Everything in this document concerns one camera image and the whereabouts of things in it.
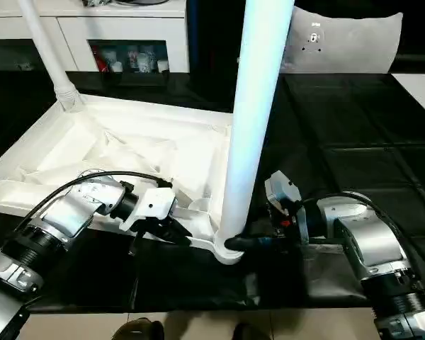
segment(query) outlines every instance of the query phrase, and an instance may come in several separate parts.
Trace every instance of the white pole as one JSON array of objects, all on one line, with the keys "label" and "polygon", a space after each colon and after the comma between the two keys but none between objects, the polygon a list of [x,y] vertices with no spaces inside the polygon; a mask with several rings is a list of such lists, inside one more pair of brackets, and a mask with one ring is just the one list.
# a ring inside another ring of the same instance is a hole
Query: white pole
[{"label": "white pole", "polygon": [[216,257],[223,263],[242,255],[224,242],[241,233],[247,220],[293,3],[246,0],[222,220],[215,235]]},{"label": "white pole", "polygon": [[22,10],[22,16],[27,22],[33,35],[33,42],[38,49],[41,59],[44,62],[47,72],[54,83],[55,95],[63,108],[67,111],[81,109],[81,99],[79,92],[73,83],[68,79],[66,72],[60,63],[55,49],[50,42],[45,29],[41,23],[38,11],[33,0],[18,0]]}]

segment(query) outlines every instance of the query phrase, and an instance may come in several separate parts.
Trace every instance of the white plastic tray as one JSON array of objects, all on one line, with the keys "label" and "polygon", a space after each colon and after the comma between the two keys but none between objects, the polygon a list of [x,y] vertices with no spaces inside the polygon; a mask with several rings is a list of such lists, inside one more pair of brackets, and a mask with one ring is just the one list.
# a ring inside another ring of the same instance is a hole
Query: white plastic tray
[{"label": "white plastic tray", "polygon": [[[54,104],[0,158],[0,213],[25,215],[87,169],[139,171],[172,179],[175,216],[188,229],[195,219],[194,237],[212,240],[220,225],[232,115],[82,98],[86,105],[80,113],[65,113]],[[135,184],[136,194],[154,185],[116,179]],[[118,222],[95,217],[92,227],[117,232]]]}]

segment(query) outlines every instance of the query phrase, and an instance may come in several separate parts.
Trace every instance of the person's foot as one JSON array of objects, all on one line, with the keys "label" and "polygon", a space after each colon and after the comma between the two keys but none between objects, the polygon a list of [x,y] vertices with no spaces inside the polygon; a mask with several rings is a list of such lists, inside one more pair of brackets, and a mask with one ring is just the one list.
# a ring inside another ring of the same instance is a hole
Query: person's foot
[{"label": "person's foot", "polygon": [[164,326],[147,318],[129,321],[116,331],[112,340],[164,340]]}]

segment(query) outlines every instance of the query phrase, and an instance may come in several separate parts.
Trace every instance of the black tabletop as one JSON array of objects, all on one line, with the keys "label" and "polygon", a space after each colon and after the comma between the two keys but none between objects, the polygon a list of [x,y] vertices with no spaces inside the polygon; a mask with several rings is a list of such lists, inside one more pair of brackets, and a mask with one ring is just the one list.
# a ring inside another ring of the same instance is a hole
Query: black tabletop
[{"label": "black tabletop", "polygon": [[[234,77],[70,74],[83,93],[230,112]],[[0,155],[55,102],[45,74],[0,73]],[[425,110],[390,75],[281,76],[247,232],[268,233],[264,180],[282,170],[303,197],[366,194],[412,241],[425,278]],[[19,217],[0,214],[0,241]],[[245,254],[234,266],[208,251],[87,230],[54,267],[34,312],[355,307],[367,305],[340,246]]]}]

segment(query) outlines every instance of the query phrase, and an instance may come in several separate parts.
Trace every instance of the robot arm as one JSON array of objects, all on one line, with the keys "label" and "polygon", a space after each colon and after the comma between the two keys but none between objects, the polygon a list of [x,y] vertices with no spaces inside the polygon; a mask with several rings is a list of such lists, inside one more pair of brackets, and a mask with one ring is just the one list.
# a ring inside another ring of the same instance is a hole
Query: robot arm
[{"label": "robot arm", "polygon": [[15,339],[28,318],[23,300],[37,292],[44,277],[69,251],[95,213],[122,222],[122,230],[150,232],[168,242],[189,245],[191,234],[170,217],[176,204],[171,188],[147,189],[97,176],[72,186],[39,216],[18,227],[0,248],[0,339]]},{"label": "robot arm", "polygon": [[425,339],[425,289],[392,229],[365,196],[328,197],[301,205],[298,188],[280,171],[266,181],[269,203],[297,228],[298,241],[310,236],[340,237],[344,252],[375,313],[382,339]]}]

